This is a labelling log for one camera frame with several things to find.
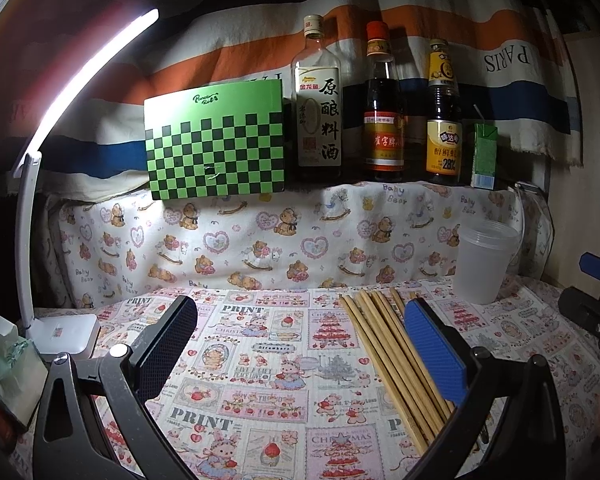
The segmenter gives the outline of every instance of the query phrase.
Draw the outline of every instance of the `desk lamp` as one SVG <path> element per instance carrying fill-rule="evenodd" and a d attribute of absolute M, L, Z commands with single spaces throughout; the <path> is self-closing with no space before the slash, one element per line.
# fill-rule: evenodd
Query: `desk lamp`
<path fill-rule="evenodd" d="M 40 146 L 69 104 L 91 78 L 157 19 L 157 9 L 139 16 L 85 63 L 51 103 L 40 121 L 40 126 L 24 146 L 12 170 L 14 178 L 20 178 L 16 210 L 15 263 L 22 324 L 26 337 L 33 341 L 40 355 L 47 361 L 56 357 L 58 352 L 68 352 L 75 359 L 89 358 L 93 352 L 100 324 L 95 314 L 36 318 L 33 312 L 29 251 L 33 199 L 42 160 Z"/>

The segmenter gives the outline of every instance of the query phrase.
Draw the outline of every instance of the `lamp base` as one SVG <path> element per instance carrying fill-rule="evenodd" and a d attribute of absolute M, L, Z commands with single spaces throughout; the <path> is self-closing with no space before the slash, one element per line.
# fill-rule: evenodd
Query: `lamp base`
<path fill-rule="evenodd" d="M 35 318 L 26 335 L 45 361 L 52 361 L 60 352 L 81 360 L 91 357 L 99 331 L 95 314 L 78 314 Z"/>

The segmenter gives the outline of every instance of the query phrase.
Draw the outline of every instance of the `bottle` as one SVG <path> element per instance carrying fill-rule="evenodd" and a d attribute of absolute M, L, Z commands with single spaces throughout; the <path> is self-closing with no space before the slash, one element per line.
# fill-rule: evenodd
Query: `bottle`
<path fill-rule="evenodd" d="M 454 186 L 460 179 L 462 119 L 458 83 L 445 40 L 431 40 L 427 163 L 429 181 Z"/>
<path fill-rule="evenodd" d="M 385 22 L 366 24 L 365 173 L 370 180 L 397 182 L 404 170 L 404 118 L 395 59 Z"/>
<path fill-rule="evenodd" d="M 304 49 L 291 62 L 298 176 L 332 182 L 342 167 L 340 60 L 322 44 L 322 16 L 304 18 Z"/>

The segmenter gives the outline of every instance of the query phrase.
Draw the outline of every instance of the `bottle cap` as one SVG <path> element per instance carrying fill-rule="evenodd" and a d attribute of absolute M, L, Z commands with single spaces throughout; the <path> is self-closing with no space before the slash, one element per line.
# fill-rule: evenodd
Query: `bottle cap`
<path fill-rule="evenodd" d="M 320 14 L 309 14 L 304 17 L 304 35 L 322 34 L 322 16 Z"/>
<path fill-rule="evenodd" d="M 440 40 L 440 38 L 434 38 L 433 40 L 429 41 L 429 46 L 434 46 L 434 45 L 449 46 L 447 40 Z"/>
<path fill-rule="evenodd" d="M 388 40 L 389 25 L 385 22 L 368 22 L 366 24 L 366 38 L 371 40 Z"/>

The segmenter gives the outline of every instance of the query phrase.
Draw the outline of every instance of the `translucent plastic container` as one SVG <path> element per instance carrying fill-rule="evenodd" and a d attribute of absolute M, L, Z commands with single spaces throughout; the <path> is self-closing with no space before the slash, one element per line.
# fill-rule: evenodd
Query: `translucent plastic container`
<path fill-rule="evenodd" d="M 469 303 L 492 303 L 518 250 L 520 234 L 499 222 L 475 219 L 462 224 L 458 234 L 454 293 Z"/>

